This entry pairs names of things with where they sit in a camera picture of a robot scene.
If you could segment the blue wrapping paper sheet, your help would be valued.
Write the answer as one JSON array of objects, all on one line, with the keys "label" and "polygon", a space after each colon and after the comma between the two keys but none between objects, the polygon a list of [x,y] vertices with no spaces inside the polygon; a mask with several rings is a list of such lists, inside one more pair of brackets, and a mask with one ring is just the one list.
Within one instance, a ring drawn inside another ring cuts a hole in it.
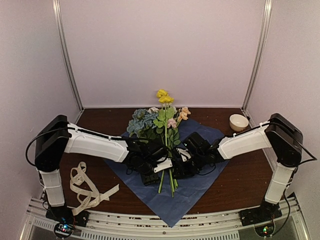
[{"label": "blue wrapping paper sheet", "polygon": [[140,174],[126,174],[125,166],[105,161],[124,184],[168,226],[173,227],[196,204],[218,178],[227,162],[216,167],[205,166],[200,174],[186,179],[175,179],[168,172],[162,183],[145,186]]}]

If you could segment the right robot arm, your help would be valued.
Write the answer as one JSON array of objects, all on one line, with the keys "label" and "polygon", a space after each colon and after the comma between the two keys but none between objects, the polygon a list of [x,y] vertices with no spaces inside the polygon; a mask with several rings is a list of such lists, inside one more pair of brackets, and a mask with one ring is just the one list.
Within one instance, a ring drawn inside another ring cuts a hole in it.
[{"label": "right robot arm", "polygon": [[303,134],[280,113],[269,120],[241,133],[226,135],[213,143],[193,132],[182,147],[174,152],[190,170],[199,170],[208,164],[217,164],[249,152],[269,149],[276,156],[277,164],[264,195],[265,203],[256,210],[259,220],[268,220],[275,212],[294,170],[302,160]]}]

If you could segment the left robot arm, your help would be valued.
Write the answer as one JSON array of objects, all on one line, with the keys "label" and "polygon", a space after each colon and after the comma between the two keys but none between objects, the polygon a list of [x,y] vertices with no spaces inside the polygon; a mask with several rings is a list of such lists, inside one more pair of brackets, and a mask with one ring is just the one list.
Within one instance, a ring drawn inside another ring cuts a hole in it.
[{"label": "left robot arm", "polygon": [[72,218],[60,184],[60,162],[65,153],[108,159],[144,176],[173,166],[169,148],[161,142],[95,132],[68,122],[65,115],[57,115],[31,142],[35,143],[32,166],[40,172],[51,211],[61,222]]}]

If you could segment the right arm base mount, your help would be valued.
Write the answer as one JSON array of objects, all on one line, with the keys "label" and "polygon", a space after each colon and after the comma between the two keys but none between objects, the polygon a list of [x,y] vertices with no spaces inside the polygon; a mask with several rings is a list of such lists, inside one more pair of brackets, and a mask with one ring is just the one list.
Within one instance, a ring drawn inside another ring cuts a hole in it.
[{"label": "right arm base mount", "polygon": [[270,238],[276,231],[274,220],[282,216],[279,203],[262,200],[257,207],[247,208],[239,212],[243,227],[254,226],[255,233],[262,238]]}]

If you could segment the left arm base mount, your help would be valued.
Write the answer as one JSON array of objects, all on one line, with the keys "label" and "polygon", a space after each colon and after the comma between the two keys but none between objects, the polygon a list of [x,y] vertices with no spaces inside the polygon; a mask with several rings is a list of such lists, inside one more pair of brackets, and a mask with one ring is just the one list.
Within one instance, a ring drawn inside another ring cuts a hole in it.
[{"label": "left arm base mount", "polygon": [[89,212],[82,211],[77,215],[73,215],[72,208],[63,206],[53,207],[49,204],[47,195],[44,196],[42,206],[46,209],[45,217],[56,221],[53,227],[53,233],[58,240],[65,240],[69,238],[76,227],[86,227],[89,220]]}]

